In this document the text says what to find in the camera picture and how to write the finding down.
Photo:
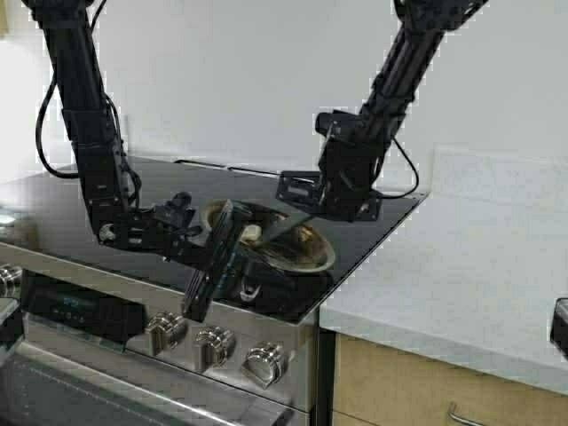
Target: control panel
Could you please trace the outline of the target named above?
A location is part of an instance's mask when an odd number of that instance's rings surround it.
[[[44,319],[126,344],[144,333],[146,310],[119,297],[30,273],[22,283],[22,309]]]

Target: white countertop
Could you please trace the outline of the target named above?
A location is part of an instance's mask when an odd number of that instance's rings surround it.
[[[466,158],[450,157],[438,156],[437,176]],[[502,171],[485,160],[472,168],[478,183],[483,170]],[[568,360],[548,339],[556,300],[568,296],[568,214],[542,197],[502,203],[499,189],[470,198],[466,181],[443,188],[435,178],[430,197],[323,304],[320,325],[568,395]]]

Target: backsplash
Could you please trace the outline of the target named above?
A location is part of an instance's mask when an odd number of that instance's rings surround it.
[[[568,210],[568,163],[438,147],[434,155],[432,192]]]

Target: robotic arm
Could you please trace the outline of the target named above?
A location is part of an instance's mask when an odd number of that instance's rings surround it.
[[[392,197],[373,191],[373,183],[428,65],[445,32],[461,27],[487,2],[394,0],[402,26],[370,98],[359,114],[318,116],[316,131],[326,138],[320,172],[283,172],[278,197],[312,216],[376,220],[380,200]]]
[[[215,288],[230,275],[252,213],[227,202],[203,247],[192,242],[201,229],[190,227],[194,210],[188,193],[150,209],[131,206],[127,179],[132,169],[105,94],[86,12],[93,0],[22,1],[45,36],[92,231],[105,246],[156,253],[198,270],[183,311],[203,321]],[[327,139],[320,172],[283,172],[277,197],[308,217],[369,219],[385,198],[372,185],[444,33],[459,28],[487,1],[395,0],[402,27],[371,97],[359,114],[318,116],[316,130]],[[133,180],[138,191],[139,182]],[[273,238],[278,232],[268,234]]]
[[[227,202],[203,247],[192,242],[201,228],[189,227],[194,210],[188,193],[179,193],[150,209],[131,206],[127,178],[132,170],[99,72],[86,12],[92,3],[24,0],[43,31],[50,53],[91,229],[102,245],[152,252],[200,271],[198,280],[188,288],[182,310],[188,318],[203,321],[216,284],[222,284],[220,280],[232,266],[251,213],[238,202]],[[133,180],[139,187],[136,178]]]

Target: wooden cabinet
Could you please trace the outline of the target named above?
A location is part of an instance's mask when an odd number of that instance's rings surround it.
[[[6,19],[6,5],[0,0],[0,36],[8,32],[8,19]]]
[[[338,335],[334,424],[455,426],[448,409],[486,426],[565,426],[568,397]]]

